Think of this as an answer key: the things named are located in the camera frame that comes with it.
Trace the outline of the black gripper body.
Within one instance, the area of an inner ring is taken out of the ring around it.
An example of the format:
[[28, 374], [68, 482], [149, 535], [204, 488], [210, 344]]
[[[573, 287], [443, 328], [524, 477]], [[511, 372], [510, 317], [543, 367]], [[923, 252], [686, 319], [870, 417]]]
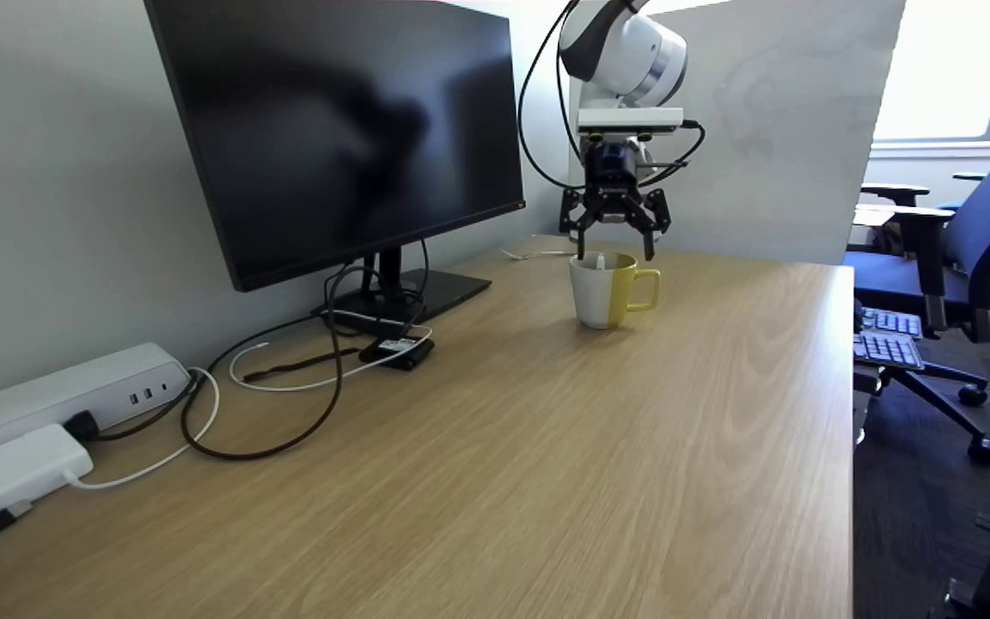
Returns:
[[634, 139], [593, 139], [585, 153], [589, 219], [623, 217], [628, 226], [649, 226], [652, 217], [639, 196], [639, 143]]

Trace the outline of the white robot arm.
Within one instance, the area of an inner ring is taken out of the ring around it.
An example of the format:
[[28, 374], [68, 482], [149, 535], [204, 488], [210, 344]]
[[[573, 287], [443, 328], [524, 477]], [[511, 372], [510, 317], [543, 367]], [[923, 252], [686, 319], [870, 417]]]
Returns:
[[675, 94], [687, 77], [687, 43], [642, 15], [648, 0], [568, 0], [557, 37], [564, 70], [597, 94], [578, 114], [585, 187], [568, 189], [562, 226], [573, 245], [589, 226], [627, 219], [652, 256], [652, 236], [671, 226], [667, 196], [642, 173], [642, 143], [675, 131]]

